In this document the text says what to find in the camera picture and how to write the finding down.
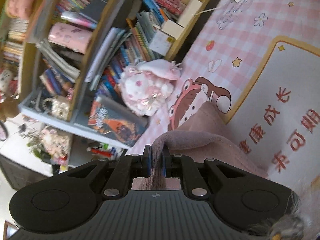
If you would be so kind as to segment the purple and mauve sweater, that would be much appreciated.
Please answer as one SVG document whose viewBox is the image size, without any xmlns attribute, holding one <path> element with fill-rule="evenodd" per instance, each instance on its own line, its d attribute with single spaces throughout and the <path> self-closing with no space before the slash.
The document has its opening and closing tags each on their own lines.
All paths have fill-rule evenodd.
<svg viewBox="0 0 320 240">
<path fill-rule="evenodd" d="M 167 146 L 170 154 L 186 155 L 197 163 L 214 158 L 241 170 L 267 178 L 267 172 L 258 167 L 236 144 L 231 133 L 210 102 L 205 102 L 185 123 L 159 136 L 152 146 L 151 176 L 133 180 L 133 190 L 179 190 L 180 181 L 165 179 L 161 169 L 161 152 Z"/>
</svg>

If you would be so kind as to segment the red tassel pen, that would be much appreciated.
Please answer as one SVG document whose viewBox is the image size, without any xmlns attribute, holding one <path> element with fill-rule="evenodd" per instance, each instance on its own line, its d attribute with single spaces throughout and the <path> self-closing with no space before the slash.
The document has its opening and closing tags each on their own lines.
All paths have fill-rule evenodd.
<svg viewBox="0 0 320 240">
<path fill-rule="evenodd" d="M 93 154 L 99 154 L 105 157 L 115 157 L 116 151 L 112 149 L 104 149 L 104 148 L 95 148 L 95 147 L 88 147 L 87 152 L 91 152 Z"/>
</svg>

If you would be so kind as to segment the Harry Potter book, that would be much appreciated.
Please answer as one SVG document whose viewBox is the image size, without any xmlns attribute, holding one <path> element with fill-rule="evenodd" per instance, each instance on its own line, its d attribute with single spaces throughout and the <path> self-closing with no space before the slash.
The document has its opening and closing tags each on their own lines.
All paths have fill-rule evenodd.
<svg viewBox="0 0 320 240">
<path fill-rule="evenodd" d="M 148 118 L 137 116 L 127 107 L 99 94 L 93 100 L 88 126 L 107 137 L 132 147 L 148 127 Z"/>
</svg>

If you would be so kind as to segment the white pink plush bunny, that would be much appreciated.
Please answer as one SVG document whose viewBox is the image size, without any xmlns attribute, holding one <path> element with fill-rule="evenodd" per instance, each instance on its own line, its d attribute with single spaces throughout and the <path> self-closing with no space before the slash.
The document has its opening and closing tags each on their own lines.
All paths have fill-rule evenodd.
<svg viewBox="0 0 320 240">
<path fill-rule="evenodd" d="M 119 88 L 125 105 L 137 116 L 152 116 L 174 91 L 181 76 L 180 64 L 158 59 L 128 65 Z"/>
</svg>

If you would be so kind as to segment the white quilted handbag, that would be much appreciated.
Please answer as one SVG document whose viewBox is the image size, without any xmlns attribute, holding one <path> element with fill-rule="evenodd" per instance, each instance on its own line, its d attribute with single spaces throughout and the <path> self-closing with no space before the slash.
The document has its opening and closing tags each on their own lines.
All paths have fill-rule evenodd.
<svg viewBox="0 0 320 240">
<path fill-rule="evenodd" d="M 64 96 L 55 96 L 53 98 L 47 98 L 43 101 L 45 106 L 49 106 L 49 114 L 61 119 L 67 120 L 70 108 L 70 102 Z"/>
</svg>

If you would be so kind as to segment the pink checkered desk mat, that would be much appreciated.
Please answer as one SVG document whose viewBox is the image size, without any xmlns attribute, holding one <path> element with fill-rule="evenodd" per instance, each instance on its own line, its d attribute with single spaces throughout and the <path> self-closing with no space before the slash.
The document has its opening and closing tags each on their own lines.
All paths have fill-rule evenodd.
<svg viewBox="0 0 320 240">
<path fill-rule="evenodd" d="M 221 0 L 182 69 L 131 153 L 210 102 L 230 141 L 319 214 L 319 0 Z"/>
</svg>

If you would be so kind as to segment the pink patterned pouch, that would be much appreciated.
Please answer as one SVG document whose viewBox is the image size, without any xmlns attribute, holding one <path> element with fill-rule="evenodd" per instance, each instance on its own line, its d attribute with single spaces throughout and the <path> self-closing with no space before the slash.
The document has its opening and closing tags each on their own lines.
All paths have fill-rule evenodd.
<svg viewBox="0 0 320 240">
<path fill-rule="evenodd" d="M 92 34 L 91 31 L 67 23 L 56 23 L 49 32 L 48 41 L 85 54 Z"/>
</svg>

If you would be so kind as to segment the row of shelf books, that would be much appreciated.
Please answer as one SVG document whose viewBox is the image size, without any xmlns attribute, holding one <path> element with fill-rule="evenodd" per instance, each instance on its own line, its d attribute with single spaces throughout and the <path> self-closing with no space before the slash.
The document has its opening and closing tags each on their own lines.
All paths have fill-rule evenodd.
<svg viewBox="0 0 320 240">
<path fill-rule="evenodd" d="M 23 101 L 30 94 L 41 87 L 40 72 L 45 70 L 40 57 L 43 54 L 38 46 L 41 42 L 49 40 L 49 33 L 57 21 L 54 17 L 54 7 L 59 0 L 33 0 L 31 4 L 32 14 L 22 42 L 21 61 L 17 73 L 17 90 L 19 101 Z M 85 77 L 93 61 L 98 54 L 103 52 L 102 46 L 112 28 L 129 30 L 127 23 L 130 11 L 135 0 L 108 0 L 100 13 L 100 20 L 96 29 L 92 31 L 86 50 L 81 54 L 81 59 L 67 60 L 64 57 L 57 59 L 47 53 L 47 57 L 55 64 L 63 67 L 75 67 L 79 74 L 75 76 L 75 92 L 79 94 L 85 84 Z"/>
</svg>

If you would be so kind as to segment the white bookshelf frame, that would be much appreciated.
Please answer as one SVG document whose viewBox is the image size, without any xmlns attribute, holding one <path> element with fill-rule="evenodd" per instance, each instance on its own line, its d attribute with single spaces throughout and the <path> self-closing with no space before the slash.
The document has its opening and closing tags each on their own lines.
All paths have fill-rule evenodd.
<svg viewBox="0 0 320 240">
<path fill-rule="evenodd" d="M 130 146 L 125 145 L 116 139 L 111 133 L 107 135 L 100 134 L 95 129 L 88 126 L 89 113 L 92 102 L 90 99 L 83 98 L 84 102 L 77 107 L 72 114 L 70 121 L 65 121 L 53 117 L 47 113 L 38 112 L 36 109 L 29 107 L 30 103 L 37 96 L 37 92 L 31 92 L 20 104 L 19 109 L 22 114 L 25 114 L 33 119 L 38 120 L 44 124 L 55 127 L 65 132 L 69 132 L 73 135 L 83 137 L 92 141 L 103 142 L 116 146 L 125 150 L 130 149 Z"/>
</svg>

